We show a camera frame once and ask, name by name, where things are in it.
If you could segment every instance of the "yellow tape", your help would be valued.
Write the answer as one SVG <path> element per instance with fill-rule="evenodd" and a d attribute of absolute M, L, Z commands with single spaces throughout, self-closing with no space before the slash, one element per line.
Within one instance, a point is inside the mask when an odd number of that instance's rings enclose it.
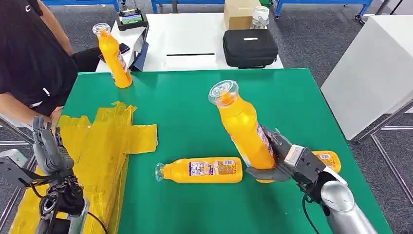
<path fill-rule="evenodd" d="M 134 106 L 113 103 L 113 108 L 99 108 L 93 124 L 86 116 L 59 120 L 66 149 L 75 161 L 74 172 L 84 186 L 90 202 L 89 211 L 117 233 L 126 181 L 127 154 L 153 152 L 158 144 L 156 125 L 131 126 Z M 36 173 L 42 174 L 39 168 Z M 47 186 L 38 187 L 40 194 Z M 34 233 L 39 221 L 37 198 L 27 190 L 16 214 L 11 234 Z M 86 218 L 83 233 L 103 234 L 102 227 Z"/>

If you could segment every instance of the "black case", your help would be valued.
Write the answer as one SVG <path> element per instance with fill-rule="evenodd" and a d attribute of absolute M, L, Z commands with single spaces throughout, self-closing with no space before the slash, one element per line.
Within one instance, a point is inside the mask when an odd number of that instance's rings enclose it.
<path fill-rule="evenodd" d="M 264 68 L 277 59 L 278 47 L 268 29 L 229 30 L 222 41 L 230 67 Z"/>

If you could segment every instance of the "green table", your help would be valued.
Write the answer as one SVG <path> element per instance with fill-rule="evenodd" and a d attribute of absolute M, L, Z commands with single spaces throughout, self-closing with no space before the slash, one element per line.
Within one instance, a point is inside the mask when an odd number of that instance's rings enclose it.
<path fill-rule="evenodd" d="M 120 221 L 120 234 L 306 234 L 313 233 L 301 208 L 294 181 L 257 183 L 244 174 L 237 184 L 157 182 L 157 162 L 179 158 L 239 156 L 224 130 L 208 92 L 233 79 L 240 95 L 257 110 L 258 120 L 277 127 L 295 144 L 332 150 L 341 160 L 359 207 L 379 233 L 391 233 L 366 181 L 307 69 L 224 70 L 134 73 L 133 85 L 118 89 L 108 73 L 79 75 L 63 114 L 87 115 L 121 101 L 138 107 L 133 124 L 158 124 L 154 153 L 131 155 Z M 307 204 L 322 234 L 330 233 L 317 204 Z"/>

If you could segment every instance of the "lying bottle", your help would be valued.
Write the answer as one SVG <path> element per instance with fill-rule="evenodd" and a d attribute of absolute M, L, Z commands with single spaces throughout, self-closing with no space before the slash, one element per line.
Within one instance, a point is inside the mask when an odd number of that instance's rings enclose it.
<path fill-rule="evenodd" d="M 221 121 L 232 142 L 248 167 L 271 169 L 275 166 L 274 153 L 261 126 L 257 112 L 251 103 L 238 94 L 238 84 L 224 80 L 215 84 L 208 99 L 218 107 Z M 270 183 L 272 180 L 257 180 Z"/>
<path fill-rule="evenodd" d="M 237 157 L 183 158 L 171 164 L 157 163 L 155 179 L 177 183 L 238 183 L 243 178 Z"/>
<path fill-rule="evenodd" d="M 318 157 L 327 167 L 333 169 L 335 173 L 341 170 L 340 159 L 333 151 L 313 151 L 313 154 Z"/>

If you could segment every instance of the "plastic bottle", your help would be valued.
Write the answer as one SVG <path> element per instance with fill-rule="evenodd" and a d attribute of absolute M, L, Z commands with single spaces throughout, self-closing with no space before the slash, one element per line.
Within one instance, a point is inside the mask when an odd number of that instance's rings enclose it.
<path fill-rule="evenodd" d="M 245 164 L 257 169 L 275 166 L 274 153 L 251 103 L 242 100 L 238 94 L 238 84 L 224 80 L 214 85 L 209 92 L 209 101 L 218 107 L 221 121 L 238 149 Z M 258 180 L 270 183 L 271 180 Z"/>
<path fill-rule="evenodd" d="M 171 164 L 157 163 L 155 179 L 177 183 L 238 183 L 243 178 L 237 157 L 183 158 Z"/>
<path fill-rule="evenodd" d="M 318 157 L 327 167 L 333 169 L 334 172 L 339 173 L 341 170 L 340 159 L 333 151 L 313 151 L 316 157 Z"/>
<path fill-rule="evenodd" d="M 119 51 L 119 43 L 111 35 L 111 27 L 106 23 L 98 23 L 93 26 L 93 33 L 97 35 L 100 51 L 111 70 L 115 85 L 119 88 L 129 87 L 132 84 L 131 72 Z"/>
<path fill-rule="evenodd" d="M 265 6 L 257 6 L 252 11 L 252 22 L 250 29 L 264 29 L 270 23 L 270 10 Z"/>

